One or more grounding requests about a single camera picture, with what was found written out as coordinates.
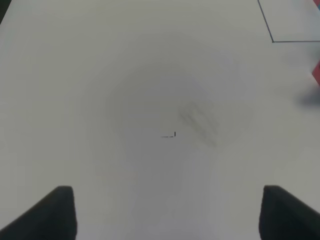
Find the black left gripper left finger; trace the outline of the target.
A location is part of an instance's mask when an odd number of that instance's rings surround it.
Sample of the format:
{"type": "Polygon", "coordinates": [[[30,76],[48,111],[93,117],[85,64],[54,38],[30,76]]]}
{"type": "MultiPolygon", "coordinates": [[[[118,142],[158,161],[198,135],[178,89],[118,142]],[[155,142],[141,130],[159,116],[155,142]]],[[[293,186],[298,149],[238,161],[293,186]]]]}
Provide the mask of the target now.
{"type": "Polygon", "coordinates": [[[58,186],[0,230],[2,240],[75,240],[78,223],[74,191],[58,186]]]}

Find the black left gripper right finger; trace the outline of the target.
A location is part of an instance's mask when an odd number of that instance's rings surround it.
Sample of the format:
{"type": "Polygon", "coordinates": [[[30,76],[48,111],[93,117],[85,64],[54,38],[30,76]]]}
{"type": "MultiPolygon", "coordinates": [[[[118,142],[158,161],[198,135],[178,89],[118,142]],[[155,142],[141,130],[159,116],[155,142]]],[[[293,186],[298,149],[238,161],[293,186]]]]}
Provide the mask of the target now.
{"type": "Polygon", "coordinates": [[[259,214],[262,240],[318,240],[320,213],[278,185],[266,185],[259,214]]]}

